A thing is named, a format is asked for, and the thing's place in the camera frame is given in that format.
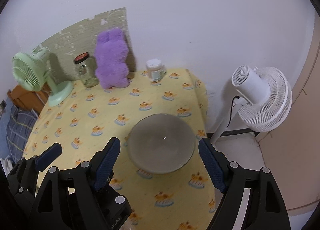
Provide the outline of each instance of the patterned tablecloth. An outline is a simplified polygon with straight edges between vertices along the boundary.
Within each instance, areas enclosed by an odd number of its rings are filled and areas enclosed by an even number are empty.
[[[52,165],[60,170],[76,167],[104,148],[110,137],[120,139],[121,152],[113,167],[110,185],[125,195],[134,210],[130,220],[137,230],[206,229],[214,213],[214,187],[198,152],[205,136],[207,109],[205,86],[188,70],[168,70],[158,83],[146,72],[135,72],[127,88],[103,90],[74,83],[71,95],[61,104],[46,104],[25,148],[24,156],[41,154],[58,142],[62,154]],[[194,131],[196,148],[181,169],[152,175],[133,165],[126,139],[141,119],[156,113],[181,117]],[[38,185],[47,170],[40,172]]]

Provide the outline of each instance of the black baseboard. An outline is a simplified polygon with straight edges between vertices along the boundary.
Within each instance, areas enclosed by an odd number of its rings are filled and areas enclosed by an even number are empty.
[[[230,136],[230,135],[238,135],[238,134],[242,134],[242,133],[250,133],[250,132],[254,132],[254,135],[258,135],[259,133],[258,132],[255,132],[249,128],[246,128],[246,129],[240,129],[240,130],[232,130],[232,131],[224,131],[221,136]],[[208,138],[211,138],[212,135],[214,133],[208,133],[207,134],[207,137]]]

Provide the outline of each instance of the gray bowl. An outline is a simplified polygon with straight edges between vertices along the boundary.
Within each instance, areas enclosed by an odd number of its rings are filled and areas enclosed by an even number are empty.
[[[127,150],[138,168],[153,174],[165,174],[189,161],[195,141],[192,129],[181,118],[154,114],[132,128]]]

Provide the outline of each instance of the floor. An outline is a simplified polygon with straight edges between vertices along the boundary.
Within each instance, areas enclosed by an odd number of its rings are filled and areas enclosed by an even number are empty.
[[[220,137],[216,142],[217,150],[223,152],[229,161],[236,161],[243,168],[260,170],[264,161],[259,144],[255,141],[253,133]],[[245,189],[240,210],[233,230],[241,229],[246,212],[250,190]],[[301,230],[313,211],[306,214],[289,217],[291,230]]]

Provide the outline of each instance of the white fan grille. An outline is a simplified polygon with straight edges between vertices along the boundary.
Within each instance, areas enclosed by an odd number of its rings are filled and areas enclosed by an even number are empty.
[[[43,78],[36,75],[35,70],[21,58],[13,58],[12,72],[18,83],[28,91],[40,91],[43,87]]]
[[[257,75],[270,85],[270,97],[263,105],[246,104],[239,110],[241,119],[257,132],[270,131],[286,118],[292,103],[290,85],[284,75],[274,67],[257,69]]]
[[[241,70],[244,68],[244,67],[247,67],[246,65],[243,65],[243,66],[240,66],[234,73],[233,73],[233,76],[232,76],[232,83],[234,86],[240,86],[242,85],[248,78],[249,76],[249,70],[247,72],[247,74],[243,74],[241,72]]]

